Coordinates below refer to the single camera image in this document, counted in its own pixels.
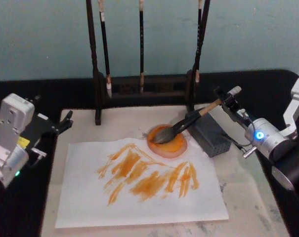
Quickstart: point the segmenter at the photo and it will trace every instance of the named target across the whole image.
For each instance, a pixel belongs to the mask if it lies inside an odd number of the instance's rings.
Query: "wooden handle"
[[[206,106],[204,109],[200,110],[199,113],[201,116],[203,116],[220,104],[221,100],[217,99],[214,102],[210,103],[210,105]]]

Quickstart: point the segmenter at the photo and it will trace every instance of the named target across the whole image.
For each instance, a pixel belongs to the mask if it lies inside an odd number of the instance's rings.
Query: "yellow label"
[[[19,140],[17,141],[17,144],[19,144],[23,149],[25,149],[29,143],[30,141],[24,137],[19,137]]]

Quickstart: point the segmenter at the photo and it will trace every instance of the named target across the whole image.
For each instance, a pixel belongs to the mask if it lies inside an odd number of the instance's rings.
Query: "cable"
[[[232,139],[230,136],[228,136],[228,135],[226,136],[226,134],[221,133],[221,136],[222,136],[224,139],[226,139],[226,140],[232,142],[232,143],[235,144],[236,146],[239,146],[239,147],[247,147],[247,146],[250,146],[250,145],[253,143],[254,139],[255,139],[255,130],[256,130],[256,128],[255,128],[255,125],[254,125],[253,121],[246,115],[246,112],[244,112],[244,113],[242,113],[242,114],[243,114],[243,118],[245,118],[245,119],[247,118],[247,120],[252,124],[253,129],[254,129],[254,132],[253,132],[253,139],[251,140],[251,142],[248,143],[248,144],[243,145],[243,144],[240,144],[240,143],[236,142],[236,141],[235,141],[234,139]]]

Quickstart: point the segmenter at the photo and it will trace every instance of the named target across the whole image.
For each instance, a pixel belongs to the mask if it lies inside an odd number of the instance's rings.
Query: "gray block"
[[[210,114],[199,118],[187,130],[209,157],[225,153],[230,148],[231,142],[221,136],[225,132]]]

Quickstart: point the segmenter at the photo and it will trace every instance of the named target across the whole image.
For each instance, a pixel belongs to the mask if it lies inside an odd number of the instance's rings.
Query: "metal bracket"
[[[47,156],[47,153],[45,152],[42,152],[41,150],[33,147],[32,148],[32,152],[34,152],[35,154],[39,155],[37,157],[37,160],[35,161],[35,163],[32,165],[32,166],[35,166],[42,158],[46,157]]]
[[[296,139],[298,136],[295,121],[299,117],[299,79],[291,90],[292,100],[283,114],[284,122],[287,126],[280,134],[290,139]]]

